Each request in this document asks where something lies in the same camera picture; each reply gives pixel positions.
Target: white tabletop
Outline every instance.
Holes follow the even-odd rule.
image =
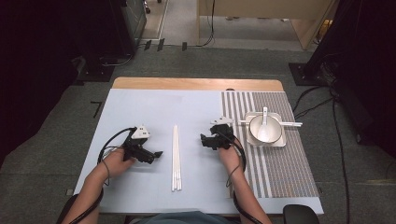
[[[112,89],[92,139],[75,193],[96,165],[105,142],[125,128],[144,124],[151,137],[143,147],[163,151],[152,164],[137,162],[123,175],[112,178],[100,204],[102,213],[158,214],[202,211],[210,214],[237,214],[226,189],[227,175],[218,152],[203,147],[200,133],[210,135],[210,120],[221,114],[221,91],[145,91]],[[172,192],[172,131],[179,128],[182,191]],[[120,145],[127,133],[114,139]],[[259,198],[268,214],[282,214],[286,204],[310,206],[323,214],[318,197]]]

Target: bowl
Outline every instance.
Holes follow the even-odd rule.
[[[249,123],[249,129],[251,135],[258,141],[272,144],[279,140],[282,136],[282,126],[279,121],[271,116],[267,116],[267,124],[263,126],[263,130],[266,133],[265,139],[260,139],[259,129],[262,126],[262,115],[256,116]]]

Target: forearm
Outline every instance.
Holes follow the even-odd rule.
[[[102,186],[105,183],[107,176],[106,172],[103,172],[104,167],[98,165],[92,172],[85,178],[84,185],[82,186],[81,192],[74,201],[72,207],[67,213],[62,223],[70,223],[76,217],[85,212],[99,197]],[[99,216],[99,209],[95,208],[87,217],[81,220],[79,223],[97,223]]]
[[[245,179],[242,169],[237,169],[231,176],[233,183],[233,190],[238,200],[239,206],[245,210],[248,214],[258,219],[263,224],[270,224],[271,220],[265,214],[264,210],[260,206],[247,180]],[[246,217],[240,216],[242,223],[252,223]]]

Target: teal clothing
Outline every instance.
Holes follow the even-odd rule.
[[[234,224],[225,217],[208,215],[202,212],[163,213],[155,217],[147,217],[137,224]]]

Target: person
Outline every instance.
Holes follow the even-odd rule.
[[[271,220],[263,211],[248,185],[243,168],[240,165],[239,156],[233,146],[230,146],[229,149],[221,147],[218,149],[218,152],[219,158],[233,183],[233,189],[239,206],[261,223],[270,224]],[[134,158],[123,161],[123,154],[123,148],[117,148],[109,153],[108,156],[88,174],[79,195],[71,205],[62,223],[70,223],[80,214],[84,213],[97,200],[101,194],[102,186],[108,178],[121,175],[135,163]],[[99,208],[96,207],[79,223],[97,223],[98,217]],[[240,215],[240,220],[243,224],[252,223],[242,215]],[[197,211],[189,213],[159,214],[155,217],[144,218],[137,223],[230,223],[230,221],[221,216],[207,215]]]

